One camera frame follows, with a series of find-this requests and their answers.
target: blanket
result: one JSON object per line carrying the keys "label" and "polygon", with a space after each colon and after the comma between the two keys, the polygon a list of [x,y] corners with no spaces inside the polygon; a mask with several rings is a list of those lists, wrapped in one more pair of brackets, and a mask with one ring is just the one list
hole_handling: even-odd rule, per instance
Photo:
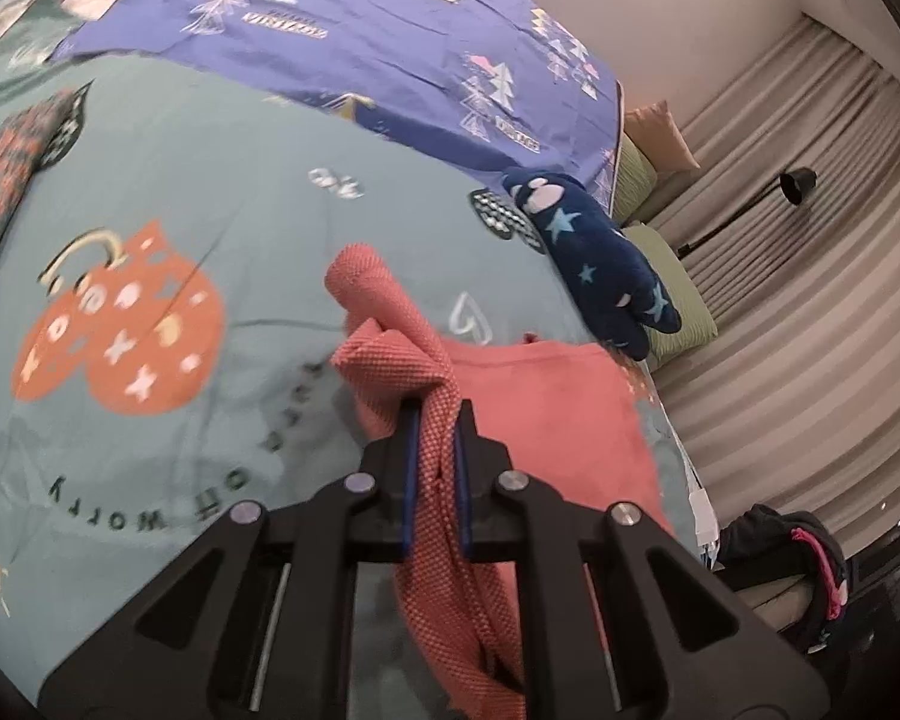
{"label": "blanket", "polygon": [[45,103],[7,119],[0,127],[0,240],[24,196],[26,183],[63,119],[71,112],[74,95],[58,93]]}
{"label": "blanket", "polygon": [[118,0],[56,58],[146,52],[331,110],[493,189],[550,167],[612,192],[621,92],[530,0]]}
{"label": "blanket", "polygon": [[[444,336],[593,340],[533,225],[437,160],[143,57],[0,83],[0,125],[62,90],[74,105],[0,246],[0,666],[29,699],[227,506],[355,469],[322,287],[348,242],[386,256]],[[685,456],[653,382],[620,364],[696,553]],[[354,637],[352,717],[450,715],[389,567],[361,569]]]}

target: teal bedsheet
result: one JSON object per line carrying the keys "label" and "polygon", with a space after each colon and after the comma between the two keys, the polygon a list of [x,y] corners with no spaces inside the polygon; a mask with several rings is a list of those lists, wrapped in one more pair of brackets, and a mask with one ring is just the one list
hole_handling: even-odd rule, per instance
{"label": "teal bedsheet", "polygon": [[[105,56],[0,74],[0,122],[87,84],[72,148],[36,175],[0,247],[0,666],[32,700],[217,512],[246,497],[290,504],[357,466],[346,389],[320,365],[343,338],[322,279],[348,242],[376,247],[442,333],[591,340],[533,239],[475,212],[478,184],[342,119],[172,63]],[[319,186],[324,170],[348,189]],[[87,238],[94,230],[106,235]],[[77,240],[48,296],[38,276]],[[128,260],[106,269],[116,245]],[[181,323],[159,341],[190,344],[186,354],[111,333],[119,311],[185,293]],[[216,341],[194,333],[195,316],[216,317]],[[119,329],[150,329],[141,322],[146,312]],[[90,352],[96,367],[70,367]],[[130,378],[101,373],[101,354]],[[173,365],[207,371],[205,385],[153,412]],[[682,455],[661,415],[641,405],[666,512],[696,552]],[[360,574],[353,662],[352,717],[451,716],[386,567]]]}

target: pink towel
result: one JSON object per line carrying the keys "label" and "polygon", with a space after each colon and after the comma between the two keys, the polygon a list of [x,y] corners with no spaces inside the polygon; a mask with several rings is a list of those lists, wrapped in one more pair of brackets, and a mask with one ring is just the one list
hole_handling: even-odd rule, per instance
{"label": "pink towel", "polygon": [[826,557],[826,551],[823,550],[823,546],[817,541],[816,536],[807,533],[803,528],[793,528],[790,531],[790,538],[793,541],[809,544],[816,553],[817,562],[820,564],[820,571],[823,575],[823,584],[826,586],[826,618],[828,620],[837,619],[842,612],[842,607],[847,603],[847,583],[843,581],[841,586],[837,587],[830,560]]}
{"label": "pink towel", "polygon": [[499,659],[522,679],[514,570],[470,565],[458,549],[452,452],[461,399],[473,401],[481,435],[504,442],[515,467],[564,498],[595,509],[634,501],[669,530],[628,374],[595,343],[442,340],[366,245],[343,250],[326,285],[347,311],[348,339],[332,362],[367,432],[389,435],[400,400],[423,396],[415,545],[397,571],[410,631],[468,717],[521,718],[522,697],[482,667]]}
{"label": "pink towel", "polygon": [[354,389],[370,437],[394,430],[404,396],[424,396],[413,554],[396,571],[410,632],[468,717],[518,720],[523,697],[481,669],[500,659],[523,679],[514,609],[497,569],[471,565],[458,547],[452,452],[461,396],[450,359],[367,245],[346,247],[327,271],[326,286],[347,311],[349,335],[331,362]]}

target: navy blue plush toy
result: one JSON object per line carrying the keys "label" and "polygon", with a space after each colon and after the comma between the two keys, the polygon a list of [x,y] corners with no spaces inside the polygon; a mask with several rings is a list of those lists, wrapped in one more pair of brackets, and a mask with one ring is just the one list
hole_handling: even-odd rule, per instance
{"label": "navy blue plush toy", "polygon": [[650,352],[640,325],[679,332],[680,314],[647,258],[576,179],[515,167],[504,186],[540,232],[598,341],[639,361]]}

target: floor lamp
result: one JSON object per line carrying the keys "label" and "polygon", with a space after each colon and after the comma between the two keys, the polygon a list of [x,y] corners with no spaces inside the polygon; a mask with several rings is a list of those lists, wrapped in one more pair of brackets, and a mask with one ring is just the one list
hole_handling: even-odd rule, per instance
{"label": "floor lamp", "polygon": [[722,224],[714,227],[710,232],[706,233],[700,240],[693,241],[691,244],[684,244],[682,247],[679,247],[677,250],[677,257],[683,259],[691,252],[696,251],[707,241],[710,241],[712,238],[722,233],[725,229],[730,227],[732,223],[734,223],[738,218],[744,215],[747,211],[754,208],[759,202],[766,197],[769,197],[776,190],[777,187],[783,190],[783,194],[792,204],[799,205],[808,196],[817,186],[817,174],[810,167],[795,167],[794,170],[786,170],[786,172],[781,172],[780,175],[773,177],[770,180],[770,183],[767,184],[763,189],[761,189],[757,194],[755,194],[751,199],[746,201],[744,205],[738,208],[733,215],[724,221]]}

